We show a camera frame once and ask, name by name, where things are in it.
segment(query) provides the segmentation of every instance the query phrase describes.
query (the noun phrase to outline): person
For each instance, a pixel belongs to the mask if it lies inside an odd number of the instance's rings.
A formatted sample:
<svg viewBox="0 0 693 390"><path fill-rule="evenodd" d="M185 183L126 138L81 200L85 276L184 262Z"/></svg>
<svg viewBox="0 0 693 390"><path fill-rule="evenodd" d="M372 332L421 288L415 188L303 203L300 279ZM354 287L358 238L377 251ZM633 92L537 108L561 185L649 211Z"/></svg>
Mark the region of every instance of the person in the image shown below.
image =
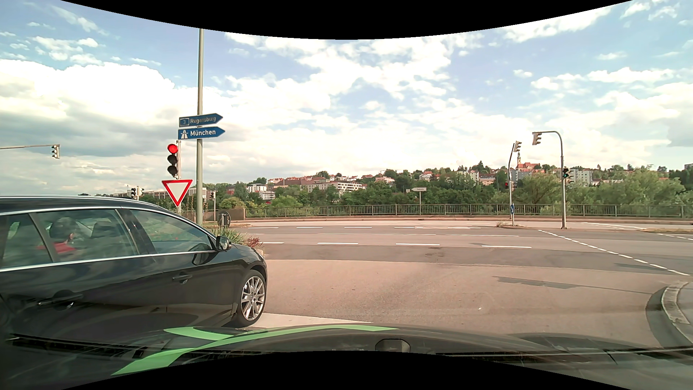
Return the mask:
<svg viewBox="0 0 693 390"><path fill-rule="evenodd" d="M64 257L70 257L70 255L77 250L77 248L70 245L71 241L76 236L77 229L77 221L70 217L59 218L51 225L49 236L61 260L64 259Z"/></svg>

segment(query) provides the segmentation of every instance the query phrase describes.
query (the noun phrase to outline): car wheel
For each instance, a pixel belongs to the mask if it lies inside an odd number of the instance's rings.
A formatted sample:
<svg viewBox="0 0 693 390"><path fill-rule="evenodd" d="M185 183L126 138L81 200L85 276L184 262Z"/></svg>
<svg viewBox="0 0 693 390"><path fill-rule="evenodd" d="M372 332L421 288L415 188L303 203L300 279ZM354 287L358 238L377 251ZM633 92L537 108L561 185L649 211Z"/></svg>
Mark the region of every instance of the car wheel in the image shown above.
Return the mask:
<svg viewBox="0 0 693 390"><path fill-rule="evenodd" d="M227 325L232 328L251 326L260 319L265 310L267 287L262 274L251 269L243 278L241 286L238 308L234 318Z"/></svg>

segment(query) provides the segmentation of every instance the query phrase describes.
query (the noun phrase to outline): car door handle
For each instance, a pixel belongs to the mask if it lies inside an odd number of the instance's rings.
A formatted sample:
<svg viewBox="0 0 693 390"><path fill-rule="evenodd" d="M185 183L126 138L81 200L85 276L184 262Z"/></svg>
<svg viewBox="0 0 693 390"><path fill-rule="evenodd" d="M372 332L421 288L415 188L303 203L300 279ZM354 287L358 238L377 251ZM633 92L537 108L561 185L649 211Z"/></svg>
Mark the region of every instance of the car door handle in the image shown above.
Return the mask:
<svg viewBox="0 0 693 390"><path fill-rule="evenodd" d="M190 278L192 278L192 277L193 277L193 276L192 276L192 275L189 275L189 274L178 275L178 276L174 276L174 277L173 277L173 281L174 281L174 282L184 282L184 281L186 281L186 280L188 280L188 279L190 279Z"/></svg>
<svg viewBox="0 0 693 390"><path fill-rule="evenodd" d="M38 301L38 305L39 306L45 306L45 305L54 305L56 303L72 302L75 300L80 300L84 297L85 296L82 294L74 294L74 295L70 295L70 296L58 296L55 298L40 300L40 301Z"/></svg>

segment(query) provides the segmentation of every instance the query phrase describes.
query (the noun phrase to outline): green stripe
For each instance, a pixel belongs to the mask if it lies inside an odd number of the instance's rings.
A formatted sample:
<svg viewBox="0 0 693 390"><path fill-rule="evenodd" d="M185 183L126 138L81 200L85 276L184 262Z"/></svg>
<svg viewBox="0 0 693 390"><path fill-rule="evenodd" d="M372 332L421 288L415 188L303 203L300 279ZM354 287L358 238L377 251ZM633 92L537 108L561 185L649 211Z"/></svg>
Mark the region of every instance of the green stripe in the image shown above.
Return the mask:
<svg viewBox="0 0 693 390"><path fill-rule="evenodd" d="M350 324L340 325L340 324L337 324L337 325L308 326L305 328L297 328L297 329L270 330L267 332L265 332L265 330L255 330L255 331L246 332L243 334L238 334L236 336L229 336L228 334L218 333L219 336L224 336L224 337L218 338L215 336L215 338L213 339L213 340L215 340L214 342L211 342L211 343L203 345L203 346L195 347L195 348L180 348L180 349L166 350L166 351L162 351L159 353L155 353L154 355L144 357L140 360L136 360L136 361L128 364L127 366L121 368L120 370L116 371L112 375L129 374L129 373L136 373L139 371L146 371L146 370L153 370L156 368L168 367L171 363L175 362L175 360L178 359L179 357L181 357L183 354L186 354L188 352L192 352L195 350L214 348L214 347L224 346L224 345L228 345L228 344L240 343L243 341L263 339L266 337L283 336L285 334L310 332L312 330L325 330L325 329L349 329L349 330L364 330L367 332L380 332L383 330L396 330L397 328L385 328L382 326L372 326L372 325L350 325ZM184 335L184 336L191 335L192 337L197 337L197 338L202 338L202 339L210 339L211 335L215 334L212 332L205 332L205 331L201 331L201 330L196 330L195 328L172 328L172 329L167 329L166 331L169 333L180 334L180 335Z"/></svg>

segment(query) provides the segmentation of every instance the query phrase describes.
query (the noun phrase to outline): side mirror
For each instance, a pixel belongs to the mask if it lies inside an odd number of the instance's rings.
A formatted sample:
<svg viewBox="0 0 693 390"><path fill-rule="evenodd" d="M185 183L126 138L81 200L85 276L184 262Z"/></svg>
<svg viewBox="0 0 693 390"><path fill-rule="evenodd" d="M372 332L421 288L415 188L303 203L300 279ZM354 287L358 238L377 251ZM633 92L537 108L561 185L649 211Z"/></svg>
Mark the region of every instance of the side mirror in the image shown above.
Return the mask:
<svg viewBox="0 0 693 390"><path fill-rule="evenodd" d="M224 236L217 236L217 251L228 251L229 250L229 245L230 241L228 238Z"/></svg>

